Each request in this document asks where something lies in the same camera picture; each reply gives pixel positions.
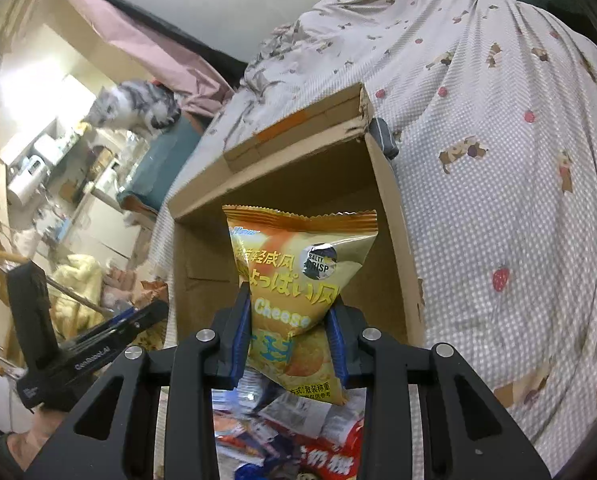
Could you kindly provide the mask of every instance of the pink paper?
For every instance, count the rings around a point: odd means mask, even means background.
[[[120,48],[161,83],[183,94],[183,110],[214,117],[234,94],[201,56],[135,22],[105,0],[69,2],[105,43]]]

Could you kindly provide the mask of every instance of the bed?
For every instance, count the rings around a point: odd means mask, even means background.
[[[597,46],[516,0],[322,0],[261,44],[168,195],[358,81],[397,136],[425,345],[452,343],[556,474],[597,417]],[[163,272],[173,227],[164,207]]]

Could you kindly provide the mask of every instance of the cardboard box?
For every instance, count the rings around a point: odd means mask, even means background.
[[[176,220],[174,294],[179,340],[210,325],[238,291],[224,204],[313,216],[376,209],[379,235],[341,293],[372,326],[421,346],[419,283],[399,188],[367,134],[373,109],[356,84],[239,144],[169,201]]]

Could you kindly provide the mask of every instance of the strawberry print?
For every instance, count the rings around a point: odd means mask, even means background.
[[[510,269],[507,267],[500,267],[492,274],[492,286],[496,292],[502,292],[507,285],[507,280],[510,277]]]

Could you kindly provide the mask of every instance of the potato chip bag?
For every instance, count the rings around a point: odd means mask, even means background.
[[[251,206],[223,211],[252,294],[248,364],[298,396],[343,404],[322,321],[374,243],[376,211],[310,218]]]

